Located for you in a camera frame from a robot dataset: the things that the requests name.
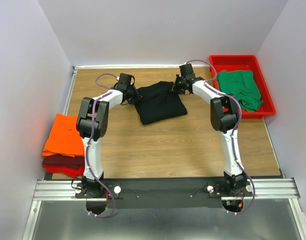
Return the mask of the black t shirt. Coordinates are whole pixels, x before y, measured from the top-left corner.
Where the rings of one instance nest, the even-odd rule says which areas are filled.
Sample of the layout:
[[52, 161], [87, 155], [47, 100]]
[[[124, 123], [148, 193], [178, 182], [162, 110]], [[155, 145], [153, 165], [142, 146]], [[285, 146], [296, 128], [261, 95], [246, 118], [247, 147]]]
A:
[[138, 89], [141, 99], [135, 104], [143, 125], [186, 115], [188, 112], [178, 94], [172, 91], [173, 83], [160, 81]]

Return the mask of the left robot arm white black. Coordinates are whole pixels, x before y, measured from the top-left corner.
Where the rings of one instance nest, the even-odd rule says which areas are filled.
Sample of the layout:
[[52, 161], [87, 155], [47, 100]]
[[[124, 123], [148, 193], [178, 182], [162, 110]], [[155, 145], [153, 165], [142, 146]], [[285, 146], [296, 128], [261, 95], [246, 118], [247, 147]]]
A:
[[76, 130], [84, 146], [85, 168], [81, 187], [76, 192], [97, 198], [107, 190], [104, 187], [104, 171], [101, 163], [101, 144], [108, 128], [109, 110], [127, 102], [135, 104], [141, 99], [135, 87], [135, 77], [121, 73], [113, 87], [97, 97], [84, 97], [81, 101]]

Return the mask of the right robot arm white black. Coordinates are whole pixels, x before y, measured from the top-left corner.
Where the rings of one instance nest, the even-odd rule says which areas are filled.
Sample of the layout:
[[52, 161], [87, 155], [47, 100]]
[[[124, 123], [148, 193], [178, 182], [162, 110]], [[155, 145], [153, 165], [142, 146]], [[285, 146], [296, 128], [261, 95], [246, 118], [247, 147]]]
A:
[[223, 191], [234, 196], [247, 184], [238, 145], [241, 107], [233, 95], [221, 92], [207, 80], [197, 77], [190, 63], [179, 66], [179, 69], [172, 91], [177, 94], [188, 91], [210, 105], [211, 126], [220, 135], [225, 157]]

